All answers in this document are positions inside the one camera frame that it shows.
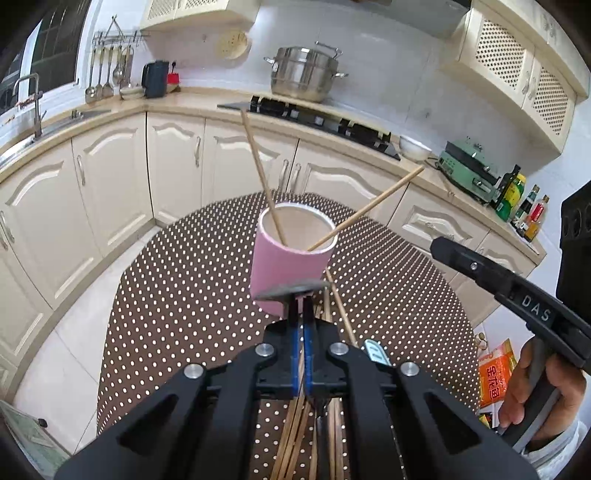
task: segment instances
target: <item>polka dot tablecloth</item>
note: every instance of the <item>polka dot tablecloth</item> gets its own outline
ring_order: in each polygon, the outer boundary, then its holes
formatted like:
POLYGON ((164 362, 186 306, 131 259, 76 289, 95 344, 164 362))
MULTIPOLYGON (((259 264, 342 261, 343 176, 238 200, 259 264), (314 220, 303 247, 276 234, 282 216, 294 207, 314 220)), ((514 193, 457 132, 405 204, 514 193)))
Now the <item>polka dot tablecloth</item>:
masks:
MULTIPOLYGON (((335 224, 353 213, 316 194, 276 193, 275 199, 315 207, 335 224)), ((211 204, 159 232, 124 272, 105 342, 99 434, 186 364, 213 368, 262 341, 265 326, 277 318, 253 303, 249 279, 256 221, 266 206, 262 193, 211 204)), ((472 328, 427 257, 363 218, 340 233, 330 270, 360 344, 377 340, 395 366, 413 360, 476 412, 472 328)), ((344 338, 334 303, 331 312, 344 338)), ((271 476, 287 405, 261 402, 250 478, 271 476)), ((294 479, 308 478, 312 420, 294 479)))

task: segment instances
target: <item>kitchen sink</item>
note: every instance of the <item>kitchen sink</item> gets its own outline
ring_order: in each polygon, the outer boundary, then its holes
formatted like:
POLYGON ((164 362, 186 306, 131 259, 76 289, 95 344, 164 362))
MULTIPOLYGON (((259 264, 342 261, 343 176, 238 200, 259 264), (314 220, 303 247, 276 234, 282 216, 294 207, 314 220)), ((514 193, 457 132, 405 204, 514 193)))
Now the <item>kitchen sink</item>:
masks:
POLYGON ((71 127, 72 125, 77 125, 86 120, 90 120, 91 118, 103 115, 104 113, 109 113, 110 111, 111 110, 91 110, 87 112, 79 112, 78 110, 72 110, 72 113, 69 117, 53 122, 46 127, 43 126, 41 137, 35 138, 34 135, 30 135, 29 137, 26 137, 24 140, 21 140, 19 143, 6 150, 2 155, 0 155, 0 170, 10 165, 13 160, 23 155, 23 153, 25 153, 29 148, 41 140, 51 137, 52 135, 56 135, 60 131, 71 127))

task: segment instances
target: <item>faucet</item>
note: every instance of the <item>faucet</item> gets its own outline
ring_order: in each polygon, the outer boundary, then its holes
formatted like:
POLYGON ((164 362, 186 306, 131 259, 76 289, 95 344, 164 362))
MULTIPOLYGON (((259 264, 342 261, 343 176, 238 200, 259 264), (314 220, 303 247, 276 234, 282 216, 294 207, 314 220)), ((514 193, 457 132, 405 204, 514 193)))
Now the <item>faucet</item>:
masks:
POLYGON ((41 138, 41 115, 39 113, 39 100, 43 97, 43 92, 39 91, 39 74, 38 73, 31 73, 29 75, 25 75, 24 77, 20 77, 14 87, 12 88, 12 96, 17 94, 18 84, 24 82, 28 79, 35 80, 35 94, 33 94, 33 100, 35 101, 35 120, 34 120, 34 127, 35 127, 35 139, 41 138))

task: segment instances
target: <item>pink cup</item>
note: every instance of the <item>pink cup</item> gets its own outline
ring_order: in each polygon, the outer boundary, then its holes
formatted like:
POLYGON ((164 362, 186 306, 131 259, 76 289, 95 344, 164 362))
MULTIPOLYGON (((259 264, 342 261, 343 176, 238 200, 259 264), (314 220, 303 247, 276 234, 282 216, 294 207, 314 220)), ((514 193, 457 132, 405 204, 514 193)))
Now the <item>pink cup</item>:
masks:
MULTIPOLYGON (((311 245, 335 229, 332 220, 321 211, 300 203, 278 203, 275 210, 289 247, 279 240, 271 212, 265 209, 259 217, 252 256, 252 298, 271 287, 320 278, 337 242, 338 235, 335 235, 308 252, 311 245)), ((283 305, 278 301, 256 303, 271 315, 283 315, 283 305)))

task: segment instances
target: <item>green appliance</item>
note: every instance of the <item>green appliance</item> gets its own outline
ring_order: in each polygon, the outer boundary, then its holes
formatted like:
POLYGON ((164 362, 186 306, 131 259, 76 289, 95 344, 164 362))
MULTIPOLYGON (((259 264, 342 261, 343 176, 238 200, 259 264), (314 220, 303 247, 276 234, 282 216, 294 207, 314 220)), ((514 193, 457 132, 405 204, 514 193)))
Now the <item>green appliance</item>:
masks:
POLYGON ((499 176, 494 166, 486 162, 482 146, 470 137, 464 141, 447 142, 437 168, 451 183, 483 205, 493 199, 499 176))

